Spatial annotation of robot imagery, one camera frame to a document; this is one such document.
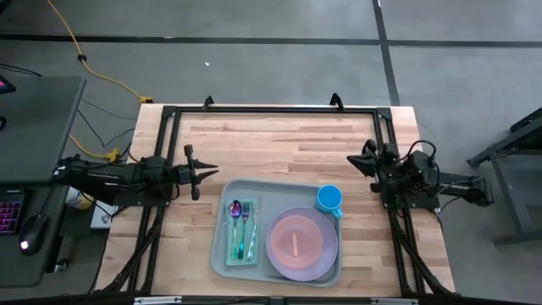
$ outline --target desk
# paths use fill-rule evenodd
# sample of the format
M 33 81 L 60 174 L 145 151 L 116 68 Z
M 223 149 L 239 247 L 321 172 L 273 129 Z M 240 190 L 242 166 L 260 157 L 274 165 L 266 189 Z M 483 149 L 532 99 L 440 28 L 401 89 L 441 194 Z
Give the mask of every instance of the desk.
M 0 188 L 29 192 L 24 223 L 40 213 L 54 167 L 62 157 L 86 80 L 81 77 L 10 77 L 17 91 L 0 96 L 8 125 L 0 132 Z M 0 236 L 0 287 L 35 286 L 53 271 L 67 186 L 55 186 L 47 205 L 47 231 L 38 253 L 25 256 L 19 236 Z
M 131 147 L 136 158 L 153 154 L 162 107 L 141 107 Z M 397 142 L 405 154 L 419 138 L 414 111 L 401 107 L 392 108 L 392 113 Z M 219 165 L 220 172 L 202 183 L 198 202 L 191 200 L 189 188 L 181 187 L 180 198 L 166 209 L 152 294 L 399 296 L 388 214 L 379 194 L 369 190 L 372 180 L 346 161 L 347 155 L 361 151 L 368 138 L 374 138 L 373 119 L 360 114 L 183 114 L 177 147 L 192 144 L 194 158 Z M 184 152 L 178 148 L 174 164 L 184 160 Z M 228 181 L 241 177 L 335 184 L 343 191 L 342 276 L 335 286 L 287 286 L 227 279 L 214 273 L 210 248 L 220 194 Z M 132 207 L 113 221 L 97 289 L 109 284 L 133 253 L 140 217 L 141 208 Z M 422 258 L 444 286 L 453 290 L 439 223 L 425 210 L 412 210 L 412 219 Z M 145 271 L 141 269 L 140 281 Z

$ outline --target purple plate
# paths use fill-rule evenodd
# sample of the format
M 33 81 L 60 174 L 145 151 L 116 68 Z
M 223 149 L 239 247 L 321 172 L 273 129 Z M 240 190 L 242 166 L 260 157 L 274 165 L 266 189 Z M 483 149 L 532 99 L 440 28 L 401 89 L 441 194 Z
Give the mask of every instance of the purple plate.
M 324 249 L 322 255 L 317 259 L 312 265 L 302 268 L 295 269 L 290 268 L 282 264 L 273 253 L 271 249 L 271 232 L 274 227 L 284 218 L 289 216 L 304 216 L 309 218 L 314 222 L 314 224 L 320 229 L 322 237 L 324 239 Z M 297 281 L 309 281 L 316 280 L 323 275 L 325 275 L 333 266 L 335 260 L 337 259 L 337 252 L 339 251 L 339 239 L 337 238 L 337 233 L 335 228 L 323 214 L 317 211 L 314 208 L 298 207 L 290 208 L 285 210 L 283 213 L 279 214 L 271 225 L 269 226 L 268 233 L 266 235 L 265 247 L 268 253 L 269 260 L 271 264 L 279 271 L 283 276 Z

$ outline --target wooden table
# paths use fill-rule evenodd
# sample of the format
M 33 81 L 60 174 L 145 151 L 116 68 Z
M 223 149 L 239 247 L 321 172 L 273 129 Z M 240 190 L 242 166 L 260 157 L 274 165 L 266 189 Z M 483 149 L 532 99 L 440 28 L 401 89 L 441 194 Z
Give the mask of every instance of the wooden table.
M 163 105 L 143 105 L 131 153 L 152 156 Z M 401 155 L 419 139 L 413 108 L 392 108 Z M 179 199 L 166 210 L 158 249 L 153 294 L 271 295 L 370 297 L 400 295 L 388 215 L 379 194 L 369 190 L 373 180 L 346 161 L 374 138 L 373 119 L 362 114 L 183 114 L 174 164 L 184 163 L 182 147 L 194 146 L 194 156 L 219 165 L 220 172 L 204 180 L 201 198 L 191 200 L 181 187 Z M 163 155 L 168 147 L 166 132 Z M 344 194 L 342 276 L 329 288 L 234 280 L 214 273 L 210 248 L 220 193 L 236 178 L 334 184 Z M 111 227 L 97 289 L 113 280 L 134 251 L 141 208 L 127 208 Z M 427 210 L 412 210 L 418 249 L 425 263 L 453 290 L 450 266 L 439 223 Z M 144 277 L 143 260 L 140 282 Z M 407 259 L 409 283 L 414 287 Z

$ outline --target computer mouse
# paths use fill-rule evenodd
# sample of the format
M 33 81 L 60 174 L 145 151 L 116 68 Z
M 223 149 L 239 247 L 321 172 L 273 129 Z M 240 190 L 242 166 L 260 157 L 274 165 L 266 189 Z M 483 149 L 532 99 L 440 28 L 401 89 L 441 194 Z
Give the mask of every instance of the computer mouse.
M 47 216 L 32 215 L 26 220 L 19 231 L 19 247 L 24 255 L 36 254 L 43 244 L 47 228 Z

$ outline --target bottle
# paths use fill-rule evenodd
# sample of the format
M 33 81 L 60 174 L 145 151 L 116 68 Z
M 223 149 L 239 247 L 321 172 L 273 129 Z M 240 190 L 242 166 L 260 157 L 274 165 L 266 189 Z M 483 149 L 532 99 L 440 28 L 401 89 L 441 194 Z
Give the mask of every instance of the bottle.
M 79 210 L 88 209 L 92 206 L 94 198 L 90 195 L 81 193 L 73 187 L 69 188 L 68 196 L 66 197 L 66 204 L 70 207 L 77 208 Z

